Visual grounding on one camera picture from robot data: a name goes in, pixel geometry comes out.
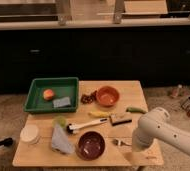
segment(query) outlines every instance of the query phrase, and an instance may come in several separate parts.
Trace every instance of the orange bowl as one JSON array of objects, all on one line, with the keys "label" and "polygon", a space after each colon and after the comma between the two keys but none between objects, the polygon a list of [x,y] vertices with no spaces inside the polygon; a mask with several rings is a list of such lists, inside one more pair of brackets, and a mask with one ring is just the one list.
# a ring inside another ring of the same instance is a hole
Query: orange bowl
[{"label": "orange bowl", "polygon": [[101,87],[96,92],[97,102],[106,107],[110,107],[115,105],[115,103],[119,100],[119,92],[110,86]]}]

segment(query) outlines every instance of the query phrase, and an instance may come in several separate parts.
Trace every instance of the green object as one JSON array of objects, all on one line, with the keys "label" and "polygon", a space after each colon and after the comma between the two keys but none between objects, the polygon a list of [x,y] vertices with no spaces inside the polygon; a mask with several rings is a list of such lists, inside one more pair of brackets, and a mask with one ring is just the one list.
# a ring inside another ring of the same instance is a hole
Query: green object
[{"label": "green object", "polygon": [[[54,99],[69,97],[71,106],[54,108],[53,101],[43,98],[43,92],[52,89]],[[24,111],[31,114],[75,112],[78,107],[79,80],[77,77],[37,78],[31,83]]]},{"label": "green object", "polygon": [[145,110],[138,108],[138,107],[127,107],[126,112],[132,112],[132,113],[147,113]]},{"label": "green object", "polygon": [[66,127],[66,118],[64,116],[57,116],[53,120],[53,125],[59,124],[62,128]]}]

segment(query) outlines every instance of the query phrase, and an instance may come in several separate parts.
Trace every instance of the banana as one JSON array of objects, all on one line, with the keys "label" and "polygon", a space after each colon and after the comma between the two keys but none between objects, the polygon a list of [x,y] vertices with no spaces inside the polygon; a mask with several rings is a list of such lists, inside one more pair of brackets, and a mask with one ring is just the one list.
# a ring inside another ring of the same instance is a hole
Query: banana
[{"label": "banana", "polygon": [[107,118],[111,115],[111,113],[103,112],[103,111],[92,111],[92,112],[89,112],[89,115],[96,117],[96,118]]}]

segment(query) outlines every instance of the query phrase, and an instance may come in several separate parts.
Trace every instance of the dark cabinet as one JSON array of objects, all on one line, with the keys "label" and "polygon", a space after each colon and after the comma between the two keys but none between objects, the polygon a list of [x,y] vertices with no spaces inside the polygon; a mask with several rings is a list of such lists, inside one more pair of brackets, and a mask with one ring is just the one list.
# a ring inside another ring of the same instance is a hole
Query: dark cabinet
[{"label": "dark cabinet", "polygon": [[0,93],[33,78],[190,83],[190,26],[0,31]]}]

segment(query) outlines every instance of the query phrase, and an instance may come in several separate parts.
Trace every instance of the black handle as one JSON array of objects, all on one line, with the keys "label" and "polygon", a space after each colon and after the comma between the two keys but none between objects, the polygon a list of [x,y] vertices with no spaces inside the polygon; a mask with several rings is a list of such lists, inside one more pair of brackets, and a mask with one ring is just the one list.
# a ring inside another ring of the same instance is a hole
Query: black handle
[{"label": "black handle", "polygon": [[0,141],[0,146],[4,145],[6,147],[9,147],[13,144],[13,139],[12,138],[6,138],[3,141]]}]

